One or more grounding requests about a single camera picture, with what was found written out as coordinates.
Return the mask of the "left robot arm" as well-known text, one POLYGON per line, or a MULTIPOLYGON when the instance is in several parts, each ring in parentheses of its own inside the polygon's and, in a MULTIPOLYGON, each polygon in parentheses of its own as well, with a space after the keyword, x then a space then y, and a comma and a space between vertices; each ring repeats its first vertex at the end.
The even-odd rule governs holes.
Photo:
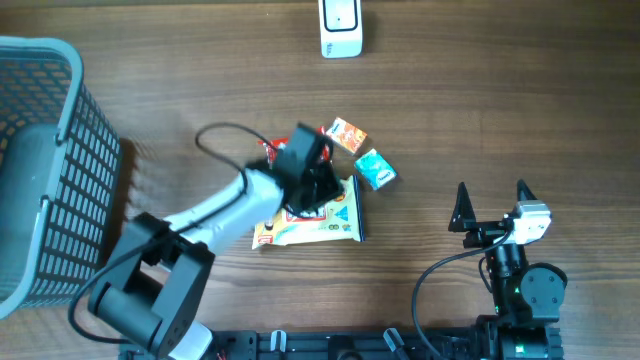
POLYGON ((327 163, 273 168, 260 160, 202 203, 126 227, 91 280, 89 312, 119 332, 116 343, 154 359, 206 359, 214 333, 195 319, 217 256, 282 209, 318 209, 344 191, 327 163))

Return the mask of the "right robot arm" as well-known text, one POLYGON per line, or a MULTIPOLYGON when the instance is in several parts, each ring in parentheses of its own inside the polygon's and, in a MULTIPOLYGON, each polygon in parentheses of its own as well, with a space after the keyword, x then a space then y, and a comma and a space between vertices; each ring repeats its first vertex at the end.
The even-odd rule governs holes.
POLYGON ((559 321, 567 275, 549 263, 531 264, 525 247, 541 240, 552 213, 526 183, 517 201, 496 221, 479 221, 466 186, 458 185, 448 230, 465 234, 463 246, 484 254, 496 313, 477 318, 474 346, 480 359, 562 359, 559 321))

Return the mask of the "orange small box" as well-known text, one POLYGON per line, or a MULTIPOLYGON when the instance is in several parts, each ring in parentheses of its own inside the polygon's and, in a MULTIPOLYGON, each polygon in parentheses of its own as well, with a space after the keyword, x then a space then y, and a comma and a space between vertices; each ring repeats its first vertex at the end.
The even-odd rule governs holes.
POLYGON ((366 132, 340 117, 326 130, 326 135, 351 155, 359 151, 367 138, 366 132))

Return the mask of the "green tissue pack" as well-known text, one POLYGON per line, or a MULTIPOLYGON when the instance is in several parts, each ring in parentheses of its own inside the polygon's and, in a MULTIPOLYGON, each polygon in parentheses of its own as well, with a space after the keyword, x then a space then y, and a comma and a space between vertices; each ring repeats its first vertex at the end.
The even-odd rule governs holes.
POLYGON ((374 191, 379 190, 397 177, 394 168, 376 149, 371 149, 362 155, 355 161, 354 167, 374 191))

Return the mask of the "red snack bag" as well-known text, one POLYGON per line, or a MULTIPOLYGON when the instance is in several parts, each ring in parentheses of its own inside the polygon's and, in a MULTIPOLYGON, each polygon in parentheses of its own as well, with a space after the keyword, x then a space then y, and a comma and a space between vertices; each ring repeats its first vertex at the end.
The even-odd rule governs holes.
MULTIPOLYGON (((324 134, 324 128, 315 128, 319 131, 322 131, 324 134)), ((289 137, 286 138, 279 138, 276 140, 271 140, 271 141, 260 141, 259 144, 262 145, 266 151, 267 151, 267 158, 270 164, 273 164, 275 157, 277 155, 277 150, 280 148, 284 148, 286 143, 288 142, 289 138, 291 137, 291 135, 289 137)))

